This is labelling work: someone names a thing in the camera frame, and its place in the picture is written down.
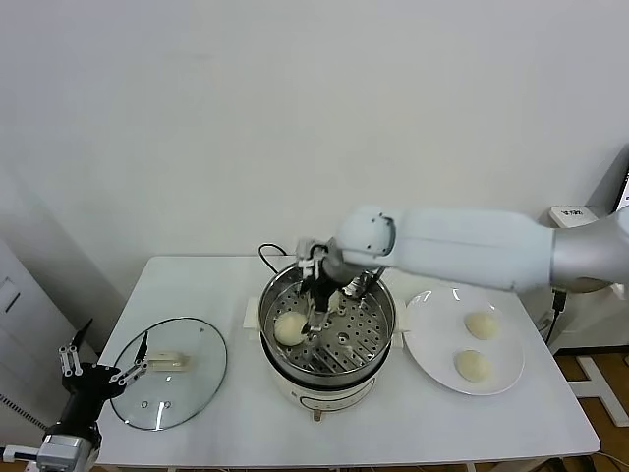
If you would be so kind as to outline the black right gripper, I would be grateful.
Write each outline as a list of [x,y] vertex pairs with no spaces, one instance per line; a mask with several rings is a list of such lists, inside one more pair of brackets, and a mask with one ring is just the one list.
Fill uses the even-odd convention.
[[312,285],[314,311],[307,315],[306,323],[302,327],[302,335],[308,339],[318,336],[323,330],[328,319],[329,299],[336,290],[343,287],[342,293],[346,298],[361,299],[372,286],[371,272],[361,273],[347,285],[346,265],[336,256],[317,255],[314,258],[314,268],[316,275]]

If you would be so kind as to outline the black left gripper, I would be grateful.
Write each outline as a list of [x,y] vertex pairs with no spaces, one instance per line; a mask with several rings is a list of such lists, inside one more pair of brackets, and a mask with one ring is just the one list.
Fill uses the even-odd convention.
[[78,329],[72,339],[59,347],[58,355],[63,387],[69,392],[69,400],[61,415],[61,424],[88,427],[95,423],[107,400],[121,394],[121,386],[134,383],[146,373],[148,332],[142,342],[133,365],[125,371],[93,364],[93,349],[86,343],[86,335],[92,325],[90,319]]

